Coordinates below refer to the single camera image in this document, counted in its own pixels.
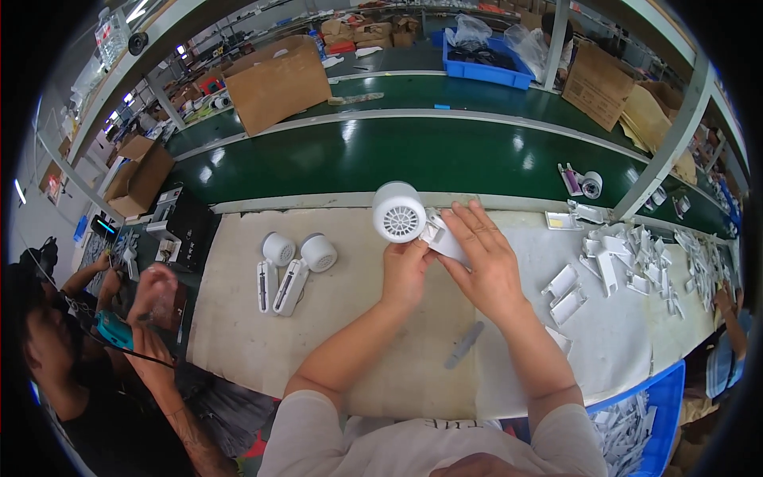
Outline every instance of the worker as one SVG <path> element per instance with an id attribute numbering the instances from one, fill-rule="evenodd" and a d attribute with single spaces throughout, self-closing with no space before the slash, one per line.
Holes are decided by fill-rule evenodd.
<path id="1" fill-rule="evenodd" d="M 89 385 L 74 373 L 78 356 L 61 310 L 52 307 L 37 278 L 27 267 L 12 264 L 3 276 L 3 324 L 12 321 L 30 378 L 50 403 L 82 461 L 101 477 L 108 475 L 237 475 L 233 461 L 200 430 L 174 384 L 169 352 L 161 339 L 137 318 L 149 313 L 166 292 L 174 275 L 155 264 L 140 274 L 127 322 L 133 327 L 136 353 L 129 362 L 148 388 L 159 410 L 115 385 L 108 365 L 89 371 Z M 114 291 L 111 280 L 101 287 L 101 299 Z"/>
<path id="2" fill-rule="evenodd" d="M 546 67 L 545 61 L 549 56 L 549 47 L 551 46 L 551 34 L 554 31 L 554 13 L 549 12 L 540 18 L 540 28 L 530 31 L 530 34 L 520 44 L 520 49 L 527 51 L 532 47 L 540 53 Z M 567 20 L 567 30 L 565 31 L 564 46 L 562 47 L 562 56 L 559 58 L 559 66 L 556 69 L 556 77 L 561 83 L 567 81 L 567 71 L 572 61 L 572 23 Z"/>
<path id="3" fill-rule="evenodd" d="M 471 272 L 421 240 L 390 244 L 383 256 L 381 299 L 307 355 L 287 382 L 260 477 L 607 475 L 581 390 L 522 293 L 517 257 L 506 237 L 477 201 L 468 208 L 453 202 L 442 218 L 468 256 Z M 381 359 L 419 304 L 424 275 L 435 260 L 506 340 L 527 396 L 532 445 L 474 420 L 413 419 L 365 434 L 358 421 L 353 428 L 348 421 L 343 435 L 344 393 Z"/>
<path id="4" fill-rule="evenodd" d="M 725 323 L 685 358 L 684 396 L 688 398 L 717 400 L 742 377 L 752 316 L 744 309 L 742 289 L 736 290 L 735 304 L 731 293 L 724 281 L 713 302 Z"/>

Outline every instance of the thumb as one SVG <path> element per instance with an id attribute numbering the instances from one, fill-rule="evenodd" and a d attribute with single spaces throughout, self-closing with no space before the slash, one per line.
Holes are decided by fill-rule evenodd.
<path id="1" fill-rule="evenodd" d="M 429 244 L 421 239 L 414 239 L 403 253 L 403 257 L 411 262 L 418 262 L 429 251 Z"/>
<path id="2" fill-rule="evenodd" d="M 469 273 L 466 267 L 459 263 L 458 260 L 452 259 L 449 256 L 438 255 L 437 259 L 443 264 L 450 276 L 453 277 L 453 281 L 464 292 L 464 295 L 470 294 L 472 291 L 472 274 Z"/>

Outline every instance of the white t-shirt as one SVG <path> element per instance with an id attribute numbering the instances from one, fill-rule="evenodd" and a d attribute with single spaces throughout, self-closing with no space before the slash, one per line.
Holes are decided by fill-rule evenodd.
<path id="1" fill-rule="evenodd" d="M 578 404 L 547 414 L 532 445 L 481 421 L 440 419 L 400 422 L 345 442 L 331 401 L 303 390 L 278 408 L 258 476 L 427 477 L 474 453 L 528 472 L 607 475 L 594 428 Z"/>

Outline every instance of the metal pole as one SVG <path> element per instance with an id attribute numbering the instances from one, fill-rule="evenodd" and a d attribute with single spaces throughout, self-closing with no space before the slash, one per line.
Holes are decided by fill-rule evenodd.
<path id="1" fill-rule="evenodd" d="M 178 127 L 178 131 L 184 130 L 187 127 L 185 125 L 185 121 L 183 121 L 183 118 L 180 117 L 180 114 L 178 114 L 178 111 L 175 109 L 175 107 L 172 106 L 172 102 L 169 100 L 169 98 L 167 98 L 167 94 L 165 94 L 162 85 L 157 83 L 155 79 L 148 75 L 145 75 L 143 78 L 146 80 L 148 87 L 151 88 L 153 95 L 156 96 L 159 104 L 162 105 L 164 111 L 167 111 L 169 118 L 172 119 L 172 122 L 175 123 L 175 126 Z"/>
<path id="2" fill-rule="evenodd" d="M 551 35 L 549 57 L 546 58 L 546 78 L 543 80 L 543 89 L 554 89 L 556 70 L 559 68 L 559 59 L 562 58 L 562 49 L 565 45 L 565 33 L 567 33 L 567 18 L 570 12 L 570 0 L 557 0 L 554 12 L 554 31 Z"/>
<path id="3" fill-rule="evenodd" d="M 713 158 L 705 166 L 705 174 L 710 172 L 710 170 L 713 168 L 713 166 L 715 166 L 715 163 L 718 160 L 718 157 L 720 156 L 720 154 L 723 151 L 724 147 L 726 147 L 726 138 L 725 137 L 722 140 L 720 140 L 720 144 L 718 144 L 718 147 L 716 147 L 716 152 L 713 153 Z"/>
<path id="4" fill-rule="evenodd" d="M 668 129 L 654 158 L 625 197 L 615 206 L 613 212 L 618 220 L 631 218 L 670 173 L 674 159 L 684 152 L 700 124 L 700 119 L 707 109 L 714 79 L 715 74 L 707 56 L 697 51 L 697 61 L 684 104 L 681 105 L 678 116 Z"/>
<path id="5" fill-rule="evenodd" d="M 76 185 L 79 190 L 83 191 L 94 204 L 100 207 L 101 210 L 106 212 L 106 214 L 108 214 L 111 218 L 120 224 L 123 224 L 124 217 L 113 208 L 111 208 L 111 206 L 107 204 L 106 201 L 103 200 L 103 198 L 98 195 L 96 191 L 91 189 L 87 182 L 85 182 L 85 180 L 74 171 L 71 165 L 60 156 L 56 145 L 50 141 L 50 138 L 47 136 L 47 134 L 44 131 L 38 131 L 37 137 L 40 138 L 40 142 L 43 144 L 43 147 L 45 150 L 47 150 L 48 154 L 53 157 L 53 161 L 58 164 L 58 167 L 61 168 L 63 173 L 66 174 L 66 176 L 69 177 L 72 182 L 74 182 L 74 185 Z"/>

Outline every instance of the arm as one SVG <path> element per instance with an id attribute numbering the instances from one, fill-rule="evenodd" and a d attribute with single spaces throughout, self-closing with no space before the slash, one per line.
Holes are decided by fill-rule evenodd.
<path id="1" fill-rule="evenodd" d="M 133 351 L 158 359 L 169 366 L 137 356 L 125 357 L 151 391 L 172 429 L 180 437 L 196 472 L 201 477 L 236 477 L 237 471 L 233 461 L 204 434 L 193 413 L 185 406 L 175 387 L 175 370 L 172 368 L 172 357 L 166 346 L 156 333 L 137 320 L 139 316 L 151 311 L 162 294 L 171 288 L 177 288 L 175 275 L 166 266 L 153 264 L 140 274 L 135 302 L 127 316 L 127 322 L 133 328 Z"/>
<path id="2" fill-rule="evenodd" d="M 506 237 L 477 201 L 468 209 L 453 202 L 443 220 L 456 236 L 472 263 L 469 272 L 445 256 L 445 266 L 464 295 L 501 331 L 522 389 L 527 395 L 530 432 L 542 419 L 563 404 L 583 405 L 564 353 L 538 320 L 520 285 L 517 256 Z"/>
<path id="3" fill-rule="evenodd" d="M 381 300 L 307 355 L 289 379 L 284 398 L 312 389 L 340 410 L 342 393 L 379 361 L 421 300 L 424 273 L 435 256 L 421 240 L 387 246 Z"/>
<path id="4" fill-rule="evenodd" d="M 101 252 L 101 255 L 96 261 L 70 276 L 69 279 L 66 280 L 66 283 L 61 287 L 61 291 L 64 292 L 66 296 L 70 298 L 73 297 L 93 280 L 96 273 L 105 272 L 108 270 L 108 267 L 108 253 Z"/>

